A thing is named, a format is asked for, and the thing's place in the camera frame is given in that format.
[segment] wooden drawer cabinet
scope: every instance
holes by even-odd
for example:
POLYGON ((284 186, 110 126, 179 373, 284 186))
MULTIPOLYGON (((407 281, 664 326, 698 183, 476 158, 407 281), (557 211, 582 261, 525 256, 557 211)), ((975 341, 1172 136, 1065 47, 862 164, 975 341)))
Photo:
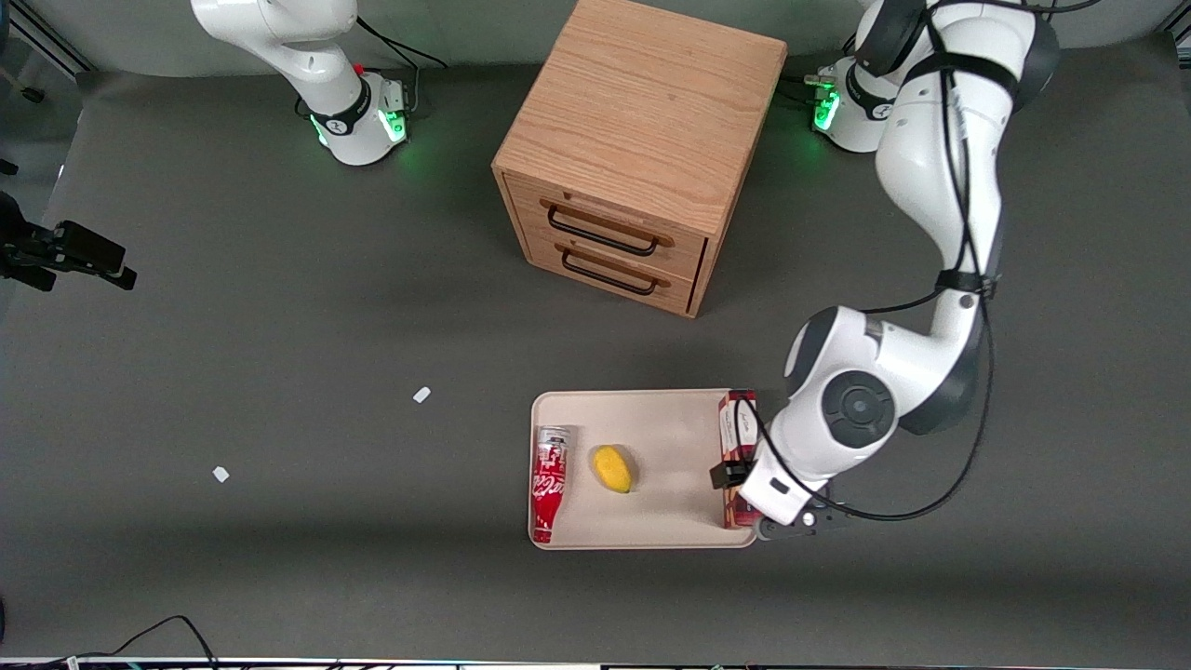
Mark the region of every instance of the wooden drawer cabinet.
POLYGON ((782 42, 579 0, 493 159, 531 263, 693 317, 782 42))

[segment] beige tray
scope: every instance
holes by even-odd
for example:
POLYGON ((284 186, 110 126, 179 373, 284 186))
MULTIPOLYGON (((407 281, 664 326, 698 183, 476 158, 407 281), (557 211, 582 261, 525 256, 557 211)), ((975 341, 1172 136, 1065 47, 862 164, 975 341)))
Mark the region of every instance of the beige tray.
MULTIPOLYGON (((707 471, 719 463, 718 403, 728 389, 556 392, 534 402, 530 468, 538 426, 567 426, 567 483, 543 550, 741 549, 752 528, 723 527, 724 497, 707 471), (619 445, 634 488, 616 494, 592 472, 591 455, 619 445)), ((526 491, 526 501, 530 501, 526 491)), ((526 532, 534 537, 528 511, 526 532)))

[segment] red can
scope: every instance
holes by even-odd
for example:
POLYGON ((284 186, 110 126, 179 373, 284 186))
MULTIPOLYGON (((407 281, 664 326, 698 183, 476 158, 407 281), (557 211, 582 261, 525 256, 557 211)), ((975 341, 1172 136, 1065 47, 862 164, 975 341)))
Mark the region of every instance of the red can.
POLYGON ((567 482, 567 450, 570 431, 562 426, 543 426, 537 431, 537 452, 534 456, 534 541, 550 543, 554 518, 562 505, 562 489, 567 482))

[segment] yellow fruit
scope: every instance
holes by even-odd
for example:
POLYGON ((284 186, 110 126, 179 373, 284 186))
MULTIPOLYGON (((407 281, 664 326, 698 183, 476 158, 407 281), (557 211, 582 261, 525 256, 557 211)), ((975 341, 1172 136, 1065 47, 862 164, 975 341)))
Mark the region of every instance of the yellow fruit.
POLYGON ((596 476, 609 489, 618 494, 628 494, 632 488, 632 474, 621 452, 612 445, 597 447, 592 453, 592 468, 596 476))

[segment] black metal handle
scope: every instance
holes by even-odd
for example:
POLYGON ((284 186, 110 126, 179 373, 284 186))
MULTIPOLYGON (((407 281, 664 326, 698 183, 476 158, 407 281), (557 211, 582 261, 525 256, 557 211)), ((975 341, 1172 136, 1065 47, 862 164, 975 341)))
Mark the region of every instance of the black metal handle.
POLYGON ((569 263, 569 262, 567 262, 567 258, 569 258, 569 257, 570 257, 570 249, 563 249, 562 250, 562 267, 569 269, 570 271, 574 271, 575 274, 582 274, 584 276, 594 278, 596 281, 603 281, 604 283, 609 283, 611 286, 616 286, 617 288, 621 288, 622 290, 628 290, 630 293, 636 293, 638 295, 648 295, 648 294, 650 294, 650 293, 654 292, 654 288, 657 288, 657 280, 656 278, 654 278, 653 281, 649 282, 649 288, 642 288, 640 286, 634 286, 632 283, 626 283, 624 281, 621 281, 619 278, 612 278, 611 276, 604 276, 603 274, 600 274, 598 271, 594 271, 594 270, 591 270, 591 269, 587 269, 586 267, 579 267, 578 264, 569 263))
POLYGON ((553 227, 555 230, 561 230, 563 232, 569 232, 570 234, 578 234, 578 236, 582 237, 584 239, 591 239, 592 242, 599 242, 600 244, 605 244, 607 246, 612 246, 613 249, 616 249, 618 251, 624 251, 626 253, 632 253, 635 256, 648 256, 648 255, 651 255, 654 251, 657 250, 657 242, 659 242, 657 237, 654 237, 653 240, 649 242, 649 245, 646 246, 644 249, 642 249, 641 246, 634 246, 632 244, 625 244, 624 242, 619 242, 617 239, 612 239, 611 237, 604 237, 603 234, 597 234, 596 232, 590 232, 590 231, 584 230, 581 227, 575 227, 573 225, 567 225, 565 223, 557 221, 557 220, 554 219, 554 214, 557 213, 557 211, 559 211, 559 206, 557 205, 550 205, 550 211, 548 211, 545 213, 545 219, 548 221, 550 221, 550 227, 553 227))

